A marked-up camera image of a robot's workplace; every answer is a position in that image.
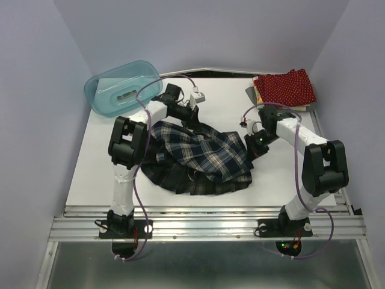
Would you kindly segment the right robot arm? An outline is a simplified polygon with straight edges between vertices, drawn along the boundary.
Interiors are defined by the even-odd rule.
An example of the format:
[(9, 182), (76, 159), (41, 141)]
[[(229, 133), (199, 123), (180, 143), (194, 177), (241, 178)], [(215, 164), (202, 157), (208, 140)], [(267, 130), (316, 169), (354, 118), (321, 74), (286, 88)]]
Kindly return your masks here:
[(246, 128), (247, 158), (256, 160), (267, 154), (269, 145), (283, 139), (294, 147), (296, 195), (284, 205), (275, 219), (259, 219), (255, 234), (261, 238), (312, 235), (309, 216), (324, 212), (319, 204), (349, 183), (345, 146), (339, 140), (327, 140), (307, 129), (301, 116), (291, 108), (269, 103), (258, 111), (257, 122), (241, 117)]

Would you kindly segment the grey tray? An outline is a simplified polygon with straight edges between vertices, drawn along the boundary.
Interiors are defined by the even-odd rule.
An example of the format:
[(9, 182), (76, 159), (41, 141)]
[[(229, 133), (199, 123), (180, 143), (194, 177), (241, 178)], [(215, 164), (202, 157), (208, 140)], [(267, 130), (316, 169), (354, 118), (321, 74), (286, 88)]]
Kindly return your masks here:
[[(258, 104), (257, 104), (257, 101), (256, 101), (256, 94), (255, 94), (255, 92), (254, 92), (254, 88), (253, 88), (253, 87), (248, 87), (247, 89), (245, 89), (245, 92), (246, 92), (247, 96), (249, 97), (249, 99), (251, 100), (251, 103), (252, 103), (253, 105), (258, 105)], [(315, 109), (316, 109), (316, 102), (311, 103), (311, 104), (308, 104), (308, 105), (311, 105), (311, 107), (312, 107), (309, 111), (300, 111), (300, 112), (311, 112), (311, 111), (315, 111)]]

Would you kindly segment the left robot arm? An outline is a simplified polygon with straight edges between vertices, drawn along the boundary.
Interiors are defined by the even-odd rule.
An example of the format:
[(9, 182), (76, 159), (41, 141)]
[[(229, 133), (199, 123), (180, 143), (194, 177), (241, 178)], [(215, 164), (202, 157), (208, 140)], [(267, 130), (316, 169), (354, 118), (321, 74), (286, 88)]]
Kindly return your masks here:
[(178, 101), (180, 87), (169, 84), (166, 91), (155, 96), (147, 105), (130, 117), (118, 117), (114, 122), (108, 145), (114, 171), (112, 204), (106, 220), (100, 222), (100, 232), (112, 238), (127, 238), (134, 233), (134, 180), (144, 160), (152, 126), (166, 117), (174, 117), (185, 124), (197, 124), (197, 104), (205, 96), (193, 87), (186, 105)]

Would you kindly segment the navy plaid skirt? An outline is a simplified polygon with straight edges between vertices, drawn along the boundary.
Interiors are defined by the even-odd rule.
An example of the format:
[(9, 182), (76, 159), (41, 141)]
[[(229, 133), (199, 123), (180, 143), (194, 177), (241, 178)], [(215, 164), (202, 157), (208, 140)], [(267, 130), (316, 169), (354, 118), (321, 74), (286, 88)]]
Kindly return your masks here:
[(253, 181), (253, 168), (238, 132), (219, 132), (204, 123), (190, 130), (166, 121), (152, 127), (141, 165), (153, 184), (192, 196), (244, 190)]

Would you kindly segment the orange floral folded skirt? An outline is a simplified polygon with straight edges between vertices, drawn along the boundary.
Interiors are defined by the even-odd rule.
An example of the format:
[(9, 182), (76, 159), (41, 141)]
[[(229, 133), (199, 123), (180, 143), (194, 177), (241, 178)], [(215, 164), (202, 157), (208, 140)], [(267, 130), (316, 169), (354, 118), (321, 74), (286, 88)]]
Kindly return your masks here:
[[(262, 95), (259, 93), (257, 87), (254, 86), (253, 88), (254, 88), (254, 92), (255, 92), (255, 94), (256, 94), (256, 101), (257, 101), (257, 104), (258, 104), (258, 105), (262, 105), (262, 104), (264, 104), (264, 103), (268, 103), (268, 102), (270, 103), (270, 102), (271, 102), (271, 103), (276, 103), (276, 104), (281, 104), (281, 105), (283, 105), (282, 108), (289, 107), (288, 104), (284, 104), (283, 101), (281, 101), (281, 100), (273, 99), (273, 100), (268, 100), (268, 101), (265, 102), (265, 101), (263, 100)], [(294, 106), (294, 107), (291, 107), (291, 109), (296, 110), (296, 111), (309, 111), (311, 108), (312, 108), (311, 105), (300, 105), (300, 106)]]

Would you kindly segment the teal plastic basket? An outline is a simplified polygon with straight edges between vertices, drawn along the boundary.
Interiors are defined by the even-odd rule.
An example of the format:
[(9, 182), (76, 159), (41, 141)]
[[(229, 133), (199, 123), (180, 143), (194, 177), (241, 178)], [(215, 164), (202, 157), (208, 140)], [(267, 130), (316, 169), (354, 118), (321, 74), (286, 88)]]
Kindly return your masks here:
[(140, 107), (135, 100), (148, 104), (160, 94), (161, 81), (144, 88), (159, 78), (159, 73), (147, 61), (134, 61), (90, 78), (84, 85), (84, 94), (92, 110), (105, 117), (115, 117)]

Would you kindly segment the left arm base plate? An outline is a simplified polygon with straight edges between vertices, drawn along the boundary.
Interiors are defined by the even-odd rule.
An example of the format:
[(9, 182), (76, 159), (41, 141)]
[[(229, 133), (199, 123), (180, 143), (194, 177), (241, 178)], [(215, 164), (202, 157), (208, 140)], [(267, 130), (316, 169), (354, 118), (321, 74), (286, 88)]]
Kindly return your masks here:
[(108, 224), (107, 220), (97, 219), (94, 224), (99, 228), (99, 238), (102, 240), (112, 239), (151, 239), (153, 221), (149, 220), (134, 220), (134, 224), (129, 228), (114, 228)]

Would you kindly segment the red polka dot skirt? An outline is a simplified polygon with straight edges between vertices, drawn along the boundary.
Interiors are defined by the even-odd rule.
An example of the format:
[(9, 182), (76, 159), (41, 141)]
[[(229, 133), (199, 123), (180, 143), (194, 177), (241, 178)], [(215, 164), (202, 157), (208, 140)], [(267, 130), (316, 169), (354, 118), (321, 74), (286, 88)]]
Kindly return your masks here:
[(292, 69), (284, 74), (266, 74), (253, 78), (263, 100), (281, 100), (289, 107), (308, 105), (317, 101), (305, 69)]

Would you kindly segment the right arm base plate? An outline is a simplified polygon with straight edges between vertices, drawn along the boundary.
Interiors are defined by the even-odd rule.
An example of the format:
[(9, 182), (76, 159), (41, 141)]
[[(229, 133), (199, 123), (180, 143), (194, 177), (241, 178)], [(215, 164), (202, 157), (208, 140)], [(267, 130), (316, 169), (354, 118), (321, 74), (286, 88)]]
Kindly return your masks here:
[(308, 218), (288, 221), (259, 219), (254, 235), (260, 238), (312, 237), (313, 232)]

